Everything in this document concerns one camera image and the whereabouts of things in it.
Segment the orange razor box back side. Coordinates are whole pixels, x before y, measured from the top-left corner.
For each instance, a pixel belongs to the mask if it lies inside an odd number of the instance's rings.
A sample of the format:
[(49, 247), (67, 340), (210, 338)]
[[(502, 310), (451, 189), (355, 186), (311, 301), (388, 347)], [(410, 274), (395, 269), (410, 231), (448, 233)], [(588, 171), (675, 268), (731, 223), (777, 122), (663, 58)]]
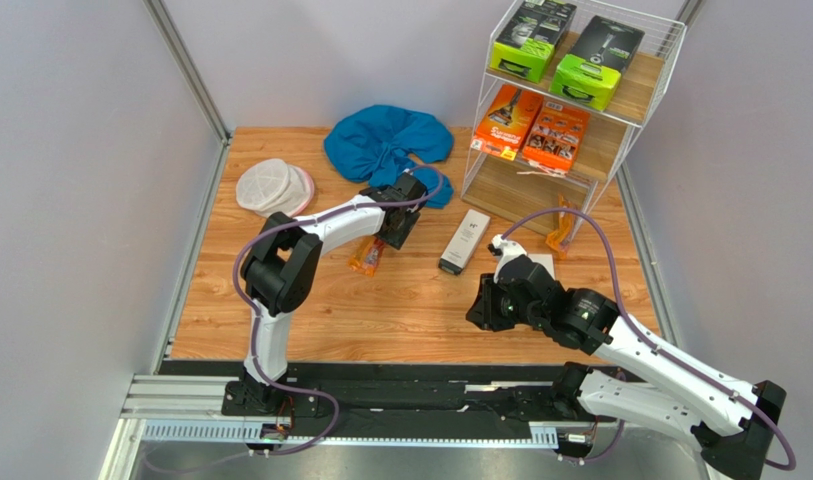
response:
[(591, 115), (582, 109), (546, 100), (520, 151), (528, 165), (554, 177), (565, 177), (576, 162)]

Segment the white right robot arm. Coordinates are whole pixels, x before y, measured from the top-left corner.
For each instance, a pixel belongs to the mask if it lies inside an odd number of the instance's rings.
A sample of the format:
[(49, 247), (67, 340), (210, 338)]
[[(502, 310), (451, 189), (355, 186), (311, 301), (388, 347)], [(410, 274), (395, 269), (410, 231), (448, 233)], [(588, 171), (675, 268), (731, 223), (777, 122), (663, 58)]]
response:
[(518, 324), (557, 344), (612, 362), (640, 378), (614, 382), (569, 362), (552, 399), (565, 414), (622, 419), (681, 440), (732, 479), (758, 479), (786, 399), (772, 381), (755, 384), (720, 372), (622, 315), (617, 303), (586, 288), (566, 289), (526, 255), (481, 275), (466, 318), (488, 331)]

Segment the black green Gillette Labs box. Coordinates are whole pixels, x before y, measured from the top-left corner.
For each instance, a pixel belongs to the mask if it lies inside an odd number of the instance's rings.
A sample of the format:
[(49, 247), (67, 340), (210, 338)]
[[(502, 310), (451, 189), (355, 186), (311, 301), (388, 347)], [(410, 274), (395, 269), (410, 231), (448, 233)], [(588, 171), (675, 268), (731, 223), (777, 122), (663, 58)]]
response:
[(641, 29), (593, 16), (558, 63), (550, 93), (604, 111), (644, 36)]

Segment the black green box on shelf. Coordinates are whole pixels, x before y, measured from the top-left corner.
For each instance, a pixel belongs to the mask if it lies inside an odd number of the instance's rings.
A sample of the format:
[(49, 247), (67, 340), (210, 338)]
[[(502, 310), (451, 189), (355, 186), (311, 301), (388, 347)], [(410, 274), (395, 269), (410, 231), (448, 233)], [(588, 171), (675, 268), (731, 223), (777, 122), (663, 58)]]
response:
[(576, 13), (565, 1), (523, 1), (495, 35), (488, 67), (540, 82)]

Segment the white mesh laundry bag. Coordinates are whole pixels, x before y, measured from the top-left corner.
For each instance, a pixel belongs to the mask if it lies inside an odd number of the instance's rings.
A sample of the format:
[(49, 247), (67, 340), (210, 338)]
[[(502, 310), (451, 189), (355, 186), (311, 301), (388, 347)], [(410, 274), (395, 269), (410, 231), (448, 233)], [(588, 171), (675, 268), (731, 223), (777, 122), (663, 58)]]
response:
[(314, 194), (312, 177), (281, 158), (264, 160), (250, 167), (235, 187), (237, 204), (261, 217), (276, 212), (298, 215), (311, 203)]

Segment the blue cloth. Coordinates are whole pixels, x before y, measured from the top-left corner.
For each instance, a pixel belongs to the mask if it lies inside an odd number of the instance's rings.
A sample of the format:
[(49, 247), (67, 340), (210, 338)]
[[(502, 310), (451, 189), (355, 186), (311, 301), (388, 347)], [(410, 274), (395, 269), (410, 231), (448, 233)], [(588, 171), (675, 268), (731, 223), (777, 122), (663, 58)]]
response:
[(454, 146), (451, 131), (431, 114), (389, 105), (361, 109), (336, 123), (323, 140), (323, 151), (346, 180), (371, 187), (393, 184), (414, 168), (428, 191), (440, 191), (427, 206), (442, 209), (454, 189), (448, 177), (424, 165), (448, 159)]

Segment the orange Gillette Fusion5 box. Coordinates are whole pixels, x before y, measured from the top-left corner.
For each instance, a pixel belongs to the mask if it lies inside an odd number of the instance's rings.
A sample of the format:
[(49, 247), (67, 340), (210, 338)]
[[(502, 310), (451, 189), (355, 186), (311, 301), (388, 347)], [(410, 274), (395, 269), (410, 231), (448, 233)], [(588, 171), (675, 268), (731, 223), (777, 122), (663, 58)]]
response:
[(540, 93), (504, 83), (479, 118), (470, 148), (515, 160), (544, 102)]

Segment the white tall box far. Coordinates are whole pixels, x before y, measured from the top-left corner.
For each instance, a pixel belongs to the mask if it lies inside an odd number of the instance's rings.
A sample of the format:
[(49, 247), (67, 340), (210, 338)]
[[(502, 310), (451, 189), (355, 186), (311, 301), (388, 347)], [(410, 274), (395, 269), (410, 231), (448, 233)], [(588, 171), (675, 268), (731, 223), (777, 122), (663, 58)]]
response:
[(543, 266), (552, 278), (556, 278), (554, 258), (552, 254), (530, 253), (529, 258), (534, 263)]

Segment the orange razor bag vertical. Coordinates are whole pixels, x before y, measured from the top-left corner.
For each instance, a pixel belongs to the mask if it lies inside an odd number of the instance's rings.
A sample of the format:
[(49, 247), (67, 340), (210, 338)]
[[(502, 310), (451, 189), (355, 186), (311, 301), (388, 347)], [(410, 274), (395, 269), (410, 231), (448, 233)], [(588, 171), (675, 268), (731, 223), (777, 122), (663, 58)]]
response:
[(574, 216), (565, 212), (557, 212), (556, 228), (545, 239), (545, 244), (561, 260), (568, 255), (571, 243), (570, 235), (574, 227)]

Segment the black mounting rail base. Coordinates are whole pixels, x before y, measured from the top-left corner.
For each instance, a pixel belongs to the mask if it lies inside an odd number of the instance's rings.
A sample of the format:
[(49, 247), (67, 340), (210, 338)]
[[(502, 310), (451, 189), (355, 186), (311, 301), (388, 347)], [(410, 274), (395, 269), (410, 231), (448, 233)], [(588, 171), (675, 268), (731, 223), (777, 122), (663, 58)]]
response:
[(587, 456), (626, 422), (694, 452), (714, 437), (690, 407), (609, 366), (292, 363), (278, 388), (237, 362), (172, 361), (134, 379), (123, 415), (158, 441), (298, 447), (537, 448)]

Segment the white tall box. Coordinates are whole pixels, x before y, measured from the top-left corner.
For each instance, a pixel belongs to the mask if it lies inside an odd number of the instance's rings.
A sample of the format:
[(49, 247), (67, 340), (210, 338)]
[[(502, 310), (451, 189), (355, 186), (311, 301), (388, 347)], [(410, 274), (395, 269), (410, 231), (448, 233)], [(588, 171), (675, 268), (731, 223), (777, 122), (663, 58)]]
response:
[(543, 266), (552, 278), (556, 278), (554, 258), (552, 254), (530, 253), (529, 258), (534, 263)]
[(469, 209), (438, 261), (438, 268), (460, 275), (467, 267), (491, 222), (490, 216)]

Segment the orange razor bag horizontal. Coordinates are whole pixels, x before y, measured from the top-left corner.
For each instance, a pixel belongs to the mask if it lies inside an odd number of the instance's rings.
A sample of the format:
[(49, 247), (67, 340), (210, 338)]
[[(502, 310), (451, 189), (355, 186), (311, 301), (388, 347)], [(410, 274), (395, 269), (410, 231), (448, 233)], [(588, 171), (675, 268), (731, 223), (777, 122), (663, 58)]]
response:
[(385, 247), (386, 244), (375, 236), (365, 238), (348, 260), (349, 268), (356, 273), (373, 277)]

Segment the white tall box near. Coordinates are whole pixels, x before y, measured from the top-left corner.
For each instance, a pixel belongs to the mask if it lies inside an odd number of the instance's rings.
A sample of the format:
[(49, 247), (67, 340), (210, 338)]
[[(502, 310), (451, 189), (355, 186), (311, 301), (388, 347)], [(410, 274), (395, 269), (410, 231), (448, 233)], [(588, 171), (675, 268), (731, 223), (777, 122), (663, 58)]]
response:
[(460, 275), (467, 267), (491, 222), (490, 216), (469, 209), (438, 261), (438, 268)]

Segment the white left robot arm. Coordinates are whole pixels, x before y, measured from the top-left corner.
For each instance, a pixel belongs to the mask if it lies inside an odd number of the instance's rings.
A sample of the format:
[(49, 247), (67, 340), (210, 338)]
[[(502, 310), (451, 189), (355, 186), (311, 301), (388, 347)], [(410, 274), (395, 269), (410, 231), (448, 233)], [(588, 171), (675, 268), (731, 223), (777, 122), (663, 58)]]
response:
[(251, 313), (250, 346), (239, 381), (242, 394), (268, 404), (282, 393), (276, 381), (287, 371), (292, 316), (311, 292), (322, 255), (367, 236), (401, 248), (422, 208), (439, 191), (406, 170), (393, 184), (367, 187), (320, 213), (269, 216), (233, 267), (234, 285)]

